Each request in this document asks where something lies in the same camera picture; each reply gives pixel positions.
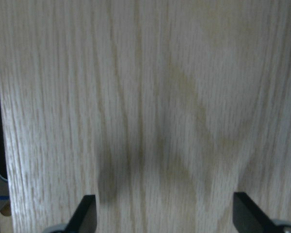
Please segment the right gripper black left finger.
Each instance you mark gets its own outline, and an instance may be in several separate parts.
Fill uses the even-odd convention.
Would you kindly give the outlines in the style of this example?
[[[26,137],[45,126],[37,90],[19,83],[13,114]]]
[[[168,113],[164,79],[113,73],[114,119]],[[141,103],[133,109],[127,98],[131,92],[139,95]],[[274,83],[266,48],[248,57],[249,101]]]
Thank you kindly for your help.
[[[85,195],[67,224],[57,224],[45,229],[46,233],[95,233],[97,230],[97,205],[95,195]]]

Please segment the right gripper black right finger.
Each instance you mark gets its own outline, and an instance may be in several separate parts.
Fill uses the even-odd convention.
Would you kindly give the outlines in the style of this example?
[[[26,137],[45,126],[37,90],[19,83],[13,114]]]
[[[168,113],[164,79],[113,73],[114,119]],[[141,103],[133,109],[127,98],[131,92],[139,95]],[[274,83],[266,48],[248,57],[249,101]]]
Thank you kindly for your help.
[[[245,193],[233,193],[233,225],[239,233],[291,233],[291,222],[270,219]]]

